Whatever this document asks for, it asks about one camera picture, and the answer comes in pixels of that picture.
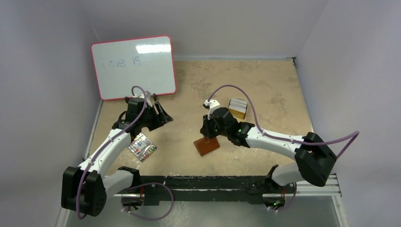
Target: brown eraser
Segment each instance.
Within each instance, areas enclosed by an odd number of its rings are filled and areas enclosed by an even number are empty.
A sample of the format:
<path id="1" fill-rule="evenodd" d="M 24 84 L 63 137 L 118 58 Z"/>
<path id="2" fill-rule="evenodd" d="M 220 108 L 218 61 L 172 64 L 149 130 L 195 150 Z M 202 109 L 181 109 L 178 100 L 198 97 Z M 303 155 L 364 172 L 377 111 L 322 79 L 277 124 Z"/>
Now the brown eraser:
<path id="1" fill-rule="evenodd" d="M 209 152 L 212 152 L 220 147 L 217 138 L 208 139 L 205 137 L 200 138 L 199 140 L 193 142 L 196 149 L 198 150 L 200 156 L 204 156 Z"/>

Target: robotic arm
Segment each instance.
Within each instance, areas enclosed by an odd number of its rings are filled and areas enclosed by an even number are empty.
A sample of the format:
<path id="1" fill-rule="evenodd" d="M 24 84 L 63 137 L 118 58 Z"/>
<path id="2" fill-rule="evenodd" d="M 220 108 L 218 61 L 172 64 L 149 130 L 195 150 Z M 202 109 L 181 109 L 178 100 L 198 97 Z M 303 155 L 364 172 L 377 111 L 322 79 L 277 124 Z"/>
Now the robotic arm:
<path id="1" fill-rule="evenodd" d="M 209 113 L 203 116 L 201 134 L 209 139 L 218 135 L 228 138 L 234 145 L 247 148 L 261 148 L 285 155 L 295 163 L 275 165 L 267 175 L 266 182 L 272 186 L 284 186 L 292 182 L 308 181 L 323 187 L 337 161 L 336 155 L 328 146 L 306 146 L 287 141 L 271 139 L 259 131 L 252 123 L 238 122 L 230 111 L 221 107 L 218 101 L 206 100 L 203 106 Z M 300 140 L 305 142 L 323 142 L 315 133 L 309 132 L 306 136 L 292 136 L 263 130 L 269 135 Z"/>
<path id="2" fill-rule="evenodd" d="M 123 189 L 140 184 L 139 171 L 136 169 L 123 166 L 111 176 L 106 177 L 105 174 L 118 155 L 141 133 L 142 128 L 147 127 L 149 131 L 152 131 L 173 119 L 164 111 L 159 102 L 152 105 L 149 99 L 145 100 L 144 95 L 126 97 L 125 102 L 128 104 L 127 111 L 121 113 L 101 146 L 78 167 L 70 166 L 64 171 L 61 192 L 63 208 L 77 210 L 79 182 L 87 167 L 89 169 L 81 186 L 79 197 L 79 210 L 84 214 L 97 216 L 102 211 L 107 199 Z M 141 117 L 130 128 L 122 132 L 137 118 L 145 102 L 147 102 L 147 106 Z"/>

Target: white wall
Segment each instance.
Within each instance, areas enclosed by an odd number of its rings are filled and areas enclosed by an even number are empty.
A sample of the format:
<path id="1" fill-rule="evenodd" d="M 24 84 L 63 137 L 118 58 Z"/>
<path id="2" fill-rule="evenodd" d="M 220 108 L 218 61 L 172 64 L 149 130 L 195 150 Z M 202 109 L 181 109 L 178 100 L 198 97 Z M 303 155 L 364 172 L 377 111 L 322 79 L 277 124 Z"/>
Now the white wall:
<path id="1" fill-rule="evenodd" d="M 0 1 L 0 221 L 54 226 L 61 180 L 82 159 L 99 104 L 77 0 Z"/>
<path id="2" fill-rule="evenodd" d="M 177 58 L 281 58 L 328 0 L 81 0 L 102 41 L 170 35 Z"/>
<path id="3" fill-rule="evenodd" d="M 352 226 L 401 226 L 400 25 L 399 0 L 329 0 L 296 61 L 314 129 L 361 132 L 337 162 Z"/>

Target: table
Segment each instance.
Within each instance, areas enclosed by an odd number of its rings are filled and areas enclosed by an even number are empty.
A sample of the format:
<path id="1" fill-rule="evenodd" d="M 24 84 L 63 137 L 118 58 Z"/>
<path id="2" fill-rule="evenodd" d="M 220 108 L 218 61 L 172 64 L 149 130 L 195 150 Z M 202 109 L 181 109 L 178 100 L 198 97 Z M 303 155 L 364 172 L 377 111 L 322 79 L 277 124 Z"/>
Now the table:
<path id="1" fill-rule="evenodd" d="M 107 174 L 128 166 L 141 175 L 266 175 L 272 165 L 291 159 L 276 153 L 233 145 L 218 137 L 220 148 L 201 157 L 193 142 L 202 137 L 203 102 L 223 84 L 241 87 L 252 99 L 261 127 L 285 134 L 306 135 L 311 131 L 307 108 L 292 61 L 175 61 L 177 91 L 157 100 L 174 118 L 163 127 L 142 132 L 158 147 L 141 163 L 125 149 Z M 227 105 L 233 97 L 245 98 L 234 88 L 223 88 L 214 99 Z M 127 109 L 124 100 L 104 101 L 90 149 L 92 154 L 105 140 L 112 124 Z M 252 110 L 247 122 L 254 123 Z"/>

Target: whiteboard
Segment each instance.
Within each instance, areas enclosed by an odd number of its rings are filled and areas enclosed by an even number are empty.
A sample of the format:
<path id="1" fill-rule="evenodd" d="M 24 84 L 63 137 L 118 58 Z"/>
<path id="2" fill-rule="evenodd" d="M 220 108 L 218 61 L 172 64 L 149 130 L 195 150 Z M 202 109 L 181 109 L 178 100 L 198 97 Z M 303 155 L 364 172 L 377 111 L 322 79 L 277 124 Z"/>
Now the whiteboard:
<path id="1" fill-rule="evenodd" d="M 132 96 L 131 88 L 134 85 L 141 86 L 151 94 L 175 92 L 170 37 L 95 43 L 91 49 L 103 100 Z"/>

